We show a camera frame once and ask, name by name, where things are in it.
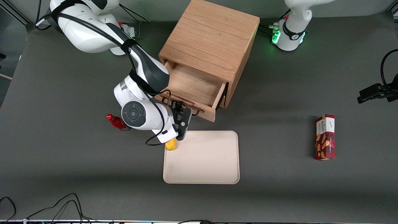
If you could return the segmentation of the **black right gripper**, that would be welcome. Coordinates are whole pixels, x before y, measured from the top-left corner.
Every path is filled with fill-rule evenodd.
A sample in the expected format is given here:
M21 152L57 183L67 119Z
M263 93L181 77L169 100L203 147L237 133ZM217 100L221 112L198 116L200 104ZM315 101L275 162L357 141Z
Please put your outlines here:
M183 109L183 102L182 101L173 101L173 107L170 107L172 114L173 114L173 129L176 132L180 132L180 122L178 120L178 116L180 115L180 113L182 113L184 111Z

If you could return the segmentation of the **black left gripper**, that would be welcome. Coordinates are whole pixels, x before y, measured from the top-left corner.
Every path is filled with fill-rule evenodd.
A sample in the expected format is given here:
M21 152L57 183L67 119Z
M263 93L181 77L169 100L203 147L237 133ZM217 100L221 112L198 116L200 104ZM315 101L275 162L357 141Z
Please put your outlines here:
M388 102L393 102L398 99L398 74L395 75L393 81L389 85L376 83L374 86L369 86L361 90L357 101L359 104L362 104L377 97L387 97Z

